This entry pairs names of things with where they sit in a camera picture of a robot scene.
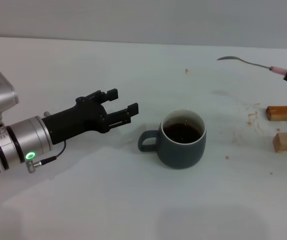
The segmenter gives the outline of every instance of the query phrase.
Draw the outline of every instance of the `gray mug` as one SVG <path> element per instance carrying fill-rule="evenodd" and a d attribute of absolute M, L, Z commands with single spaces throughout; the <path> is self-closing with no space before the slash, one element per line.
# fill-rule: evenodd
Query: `gray mug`
<path fill-rule="evenodd" d="M 164 129 L 175 124 L 185 124 L 197 130 L 201 137 L 190 143 L 179 143 L 170 139 Z M 143 144 L 146 139 L 156 138 L 155 144 Z M 195 165 L 202 157 L 206 140 L 206 127 L 202 118 L 190 110 L 176 110 L 161 122 L 159 130 L 141 134 L 138 148 L 142 152 L 157 152 L 160 160 L 173 169 L 185 169 Z"/>

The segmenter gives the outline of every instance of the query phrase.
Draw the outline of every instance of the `green indicator light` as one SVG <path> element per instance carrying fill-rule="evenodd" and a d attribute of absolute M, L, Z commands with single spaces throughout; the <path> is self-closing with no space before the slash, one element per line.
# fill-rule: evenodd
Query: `green indicator light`
<path fill-rule="evenodd" d="M 25 155 L 26 159 L 32 159 L 35 157 L 35 153 L 34 152 L 29 152 L 28 154 Z"/>

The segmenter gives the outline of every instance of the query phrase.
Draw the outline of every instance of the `mug handle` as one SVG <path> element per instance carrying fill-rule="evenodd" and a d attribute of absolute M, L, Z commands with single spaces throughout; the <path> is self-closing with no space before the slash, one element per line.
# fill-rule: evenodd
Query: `mug handle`
<path fill-rule="evenodd" d="M 159 130 L 149 130 L 149 131 L 144 131 L 141 136 L 139 137 L 138 140 L 138 148 L 142 152 L 155 152 L 157 151 L 157 145 L 156 144 L 146 144 L 143 145 L 142 143 L 146 139 L 151 139 L 151 138 L 156 138 L 159 134 Z"/>

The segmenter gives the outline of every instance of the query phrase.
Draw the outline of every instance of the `coffee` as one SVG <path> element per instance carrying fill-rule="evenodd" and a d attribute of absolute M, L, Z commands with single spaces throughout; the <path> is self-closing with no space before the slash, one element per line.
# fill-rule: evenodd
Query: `coffee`
<path fill-rule="evenodd" d="M 168 138 L 180 144 L 193 143 L 202 136 L 194 127 L 184 123 L 175 123 L 165 127 L 163 130 Z"/>

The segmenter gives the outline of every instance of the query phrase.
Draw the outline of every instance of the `white surface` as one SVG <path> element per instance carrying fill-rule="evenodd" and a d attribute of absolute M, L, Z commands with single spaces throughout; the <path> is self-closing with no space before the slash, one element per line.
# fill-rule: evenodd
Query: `white surface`
<path fill-rule="evenodd" d="M 112 88 L 120 98 L 107 111 L 140 108 L 129 125 L 69 140 L 35 174 L 23 164 L 0 174 L 0 240 L 287 239 L 287 152 L 271 144 L 287 122 L 264 115 L 268 105 L 287 105 L 287 82 L 216 61 L 228 55 L 287 68 L 284 49 L 0 38 L 0 70 L 20 98 L 5 123 Z M 203 117 L 207 144 L 197 165 L 172 170 L 139 152 L 137 139 L 180 108 Z"/>
<path fill-rule="evenodd" d="M 0 36 L 287 48 L 287 1 L 0 0 Z"/>

